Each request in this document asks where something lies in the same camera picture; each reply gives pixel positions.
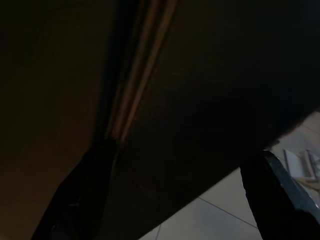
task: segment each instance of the white floor tile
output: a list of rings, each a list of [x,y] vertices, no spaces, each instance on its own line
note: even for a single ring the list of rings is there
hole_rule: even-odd
[[[320,134],[320,113],[314,112],[304,122],[303,126]]]
[[[157,240],[261,240],[259,230],[197,198],[162,223]]]
[[[201,195],[200,198],[257,226],[246,198],[239,168]]]
[[[152,231],[148,232],[146,235],[144,235],[139,240],[156,240],[157,235],[158,235],[158,231],[159,231],[159,227],[160,226],[157,226],[156,228],[154,228]]]

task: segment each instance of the tile floor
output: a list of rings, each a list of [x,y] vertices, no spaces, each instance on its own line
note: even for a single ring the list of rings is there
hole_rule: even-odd
[[[140,240],[261,240],[237,169]]]
[[[280,139],[272,148],[285,165],[283,149],[305,149],[320,156],[320,113]],[[317,204],[319,193],[305,189]],[[261,240],[237,169],[140,240]]]

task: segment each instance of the dark wooden surface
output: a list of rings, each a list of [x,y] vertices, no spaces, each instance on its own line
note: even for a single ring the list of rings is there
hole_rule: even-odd
[[[179,1],[100,239],[138,239],[320,104],[318,10],[309,0]]]

